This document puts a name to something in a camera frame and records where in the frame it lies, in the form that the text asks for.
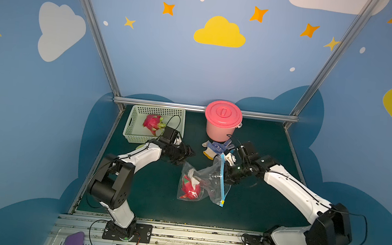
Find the clear zip-top bag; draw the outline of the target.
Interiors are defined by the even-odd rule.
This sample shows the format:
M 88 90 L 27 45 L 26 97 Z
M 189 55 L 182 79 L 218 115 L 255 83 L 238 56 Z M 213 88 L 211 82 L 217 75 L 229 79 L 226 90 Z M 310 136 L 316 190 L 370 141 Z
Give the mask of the clear zip-top bag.
M 219 207 L 224 207 L 226 196 L 231 188 L 230 185 L 224 183 L 225 162 L 224 154 L 221 154 L 214 158 L 212 166 L 201 170 L 196 170 L 189 163 L 185 163 L 181 171 L 177 198 L 182 200 L 179 198 L 181 196 L 181 181 L 184 175 L 188 175 L 200 181 L 201 188 L 203 189 L 203 197 L 199 201 L 208 197 L 212 203 Z

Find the red dragon fruit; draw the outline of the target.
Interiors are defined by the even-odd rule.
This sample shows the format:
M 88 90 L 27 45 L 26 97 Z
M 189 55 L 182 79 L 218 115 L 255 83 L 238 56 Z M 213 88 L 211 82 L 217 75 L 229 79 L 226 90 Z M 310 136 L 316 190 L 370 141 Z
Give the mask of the red dragon fruit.
M 200 181 L 194 177 L 184 175 L 181 181 L 181 196 L 182 200 L 199 201 L 203 197 L 203 189 Z
M 156 136 L 157 131 L 164 129 L 167 126 L 163 120 L 164 119 L 160 115 L 150 114 L 144 120 L 143 127 L 147 128 L 153 136 Z

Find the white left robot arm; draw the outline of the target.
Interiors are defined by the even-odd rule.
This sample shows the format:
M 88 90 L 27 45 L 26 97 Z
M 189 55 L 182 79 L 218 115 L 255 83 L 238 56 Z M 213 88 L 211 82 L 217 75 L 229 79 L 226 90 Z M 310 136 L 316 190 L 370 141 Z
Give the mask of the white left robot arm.
M 86 192 L 107 210 L 114 228 L 129 237 L 136 227 L 135 215 L 127 202 L 135 173 L 164 157 L 178 166 L 194 155 L 180 132 L 167 127 L 163 134 L 148 140 L 142 148 L 119 156 L 106 155 L 91 177 Z

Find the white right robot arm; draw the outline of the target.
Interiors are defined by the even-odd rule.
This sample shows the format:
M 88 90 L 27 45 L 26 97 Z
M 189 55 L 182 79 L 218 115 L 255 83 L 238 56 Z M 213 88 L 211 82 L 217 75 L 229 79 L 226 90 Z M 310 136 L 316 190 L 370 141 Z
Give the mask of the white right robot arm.
M 350 212 L 341 203 L 332 204 L 290 174 L 271 156 L 260 156 L 251 142 L 237 153 L 220 155 L 223 180 L 235 185 L 256 176 L 284 196 L 308 221 L 306 227 L 275 226 L 260 237 L 260 245 L 349 245 L 352 242 Z

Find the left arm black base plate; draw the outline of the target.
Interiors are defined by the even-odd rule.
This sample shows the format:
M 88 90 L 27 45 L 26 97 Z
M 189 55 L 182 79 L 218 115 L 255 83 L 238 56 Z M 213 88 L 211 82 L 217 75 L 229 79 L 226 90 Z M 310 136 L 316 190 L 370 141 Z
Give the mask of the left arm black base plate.
M 115 222 L 107 222 L 102 238 L 107 240 L 118 240 L 125 242 L 137 242 L 149 244 L 153 227 L 147 224 L 132 223 L 127 229 L 121 228 Z

